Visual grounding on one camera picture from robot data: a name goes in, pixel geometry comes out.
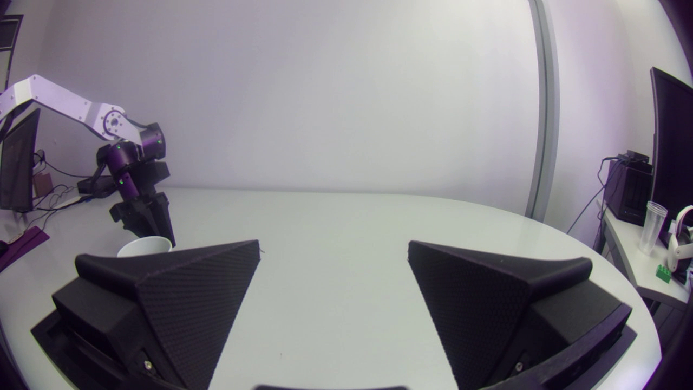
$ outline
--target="monitor screen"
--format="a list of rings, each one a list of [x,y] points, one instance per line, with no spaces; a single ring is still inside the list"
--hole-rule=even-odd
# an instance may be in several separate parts
[[[37,108],[19,122],[2,141],[0,158],[0,208],[33,210],[31,177],[34,145],[41,110]]]
[[[655,105],[651,199],[667,209],[663,231],[693,204],[693,88],[657,69],[650,71]],[[693,226],[693,217],[685,220]]]

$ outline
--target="clear plastic cup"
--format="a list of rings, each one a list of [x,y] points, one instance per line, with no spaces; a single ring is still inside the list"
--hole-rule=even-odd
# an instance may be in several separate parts
[[[662,230],[662,224],[666,217],[667,209],[657,203],[647,202],[645,225],[642,227],[640,244],[638,244],[638,248],[645,255],[649,256],[650,252],[652,252],[652,248],[654,248],[654,243],[657,241],[657,236],[659,236],[659,232]]]

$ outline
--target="white cup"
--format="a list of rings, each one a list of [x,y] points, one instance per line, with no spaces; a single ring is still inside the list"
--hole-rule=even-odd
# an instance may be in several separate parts
[[[170,252],[172,247],[171,241],[169,241],[166,237],[142,237],[127,243],[118,251],[117,257],[132,257],[153,255],[155,253],[166,253]]]

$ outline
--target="plastic cup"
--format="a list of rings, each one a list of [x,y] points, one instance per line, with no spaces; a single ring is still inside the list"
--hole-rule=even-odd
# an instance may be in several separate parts
[[[171,241],[169,241],[166,237],[142,237],[127,243],[118,251],[117,257],[132,257],[154,255],[155,253],[166,253],[169,252],[172,247]]]
[[[647,214],[645,214],[645,225],[642,227],[640,234],[640,244],[638,248],[645,255],[652,252],[654,243],[657,241],[657,236],[662,230],[664,218],[667,217],[667,209],[654,202],[647,202]]]

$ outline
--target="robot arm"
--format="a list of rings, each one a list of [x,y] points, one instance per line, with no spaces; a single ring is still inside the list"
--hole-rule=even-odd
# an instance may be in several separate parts
[[[131,122],[117,105],[93,103],[45,78],[33,75],[0,94],[0,141],[12,124],[13,117],[36,102],[80,122],[102,139],[114,143],[96,154],[98,168],[91,188],[108,167],[123,202],[114,205],[111,217],[123,221],[123,228],[138,237],[160,235],[173,245],[173,229],[168,215],[168,199],[157,193],[154,185],[169,176],[165,162],[166,140],[159,125]]]
[[[139,130],[128,121],[121,107],[88,101],[37,74],[15,83],[0,95],[0,120],[31,101],[83,123],[107,141],[126,139],[142,145]]]

